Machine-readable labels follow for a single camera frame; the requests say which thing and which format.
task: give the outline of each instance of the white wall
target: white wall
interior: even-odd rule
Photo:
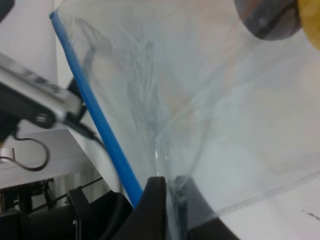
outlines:
[[[56,33],[49,19],[53,9],[54,0],[15,0],[0,23],[0,52],[57,83]],[[20,128],[23,134],[44,131],[26,121]]]
[[[19,134],[19,137],[34,138],[46,144],[50,150],[50,162],[38,172],[26,171],[14,163],[0,164],[0,189],[94,167],[66,129]],[[14,148],[16,161],[28,167],[40,166],[46,157],[43,147],[33,141],[16,141],[11,137],[3,147]]]

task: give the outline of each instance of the transparent plastic film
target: transparent plastic film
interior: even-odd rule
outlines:
[[[165,176],[172,238],[318,176],[316,2],[67,0],[56,10],[140,185]]]

